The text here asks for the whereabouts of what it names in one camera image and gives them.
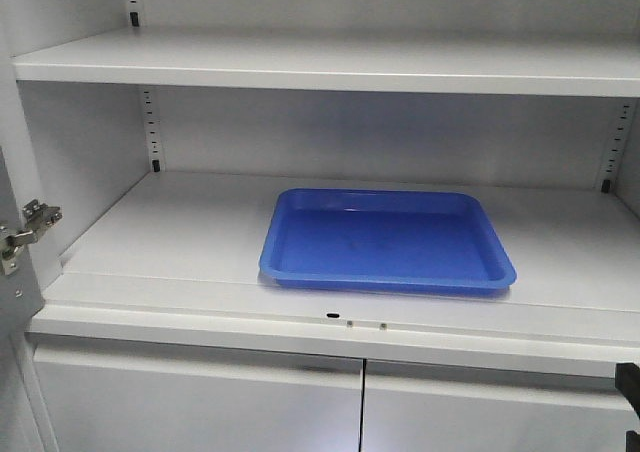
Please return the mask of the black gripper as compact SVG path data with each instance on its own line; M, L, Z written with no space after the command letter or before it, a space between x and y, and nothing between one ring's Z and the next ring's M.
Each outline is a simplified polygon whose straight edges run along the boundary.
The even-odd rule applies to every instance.
M614 385L635 411L640 414L640 370L635 363L617 363L615 366ZM626 452L639 452L639 433L633 430L626 432Z

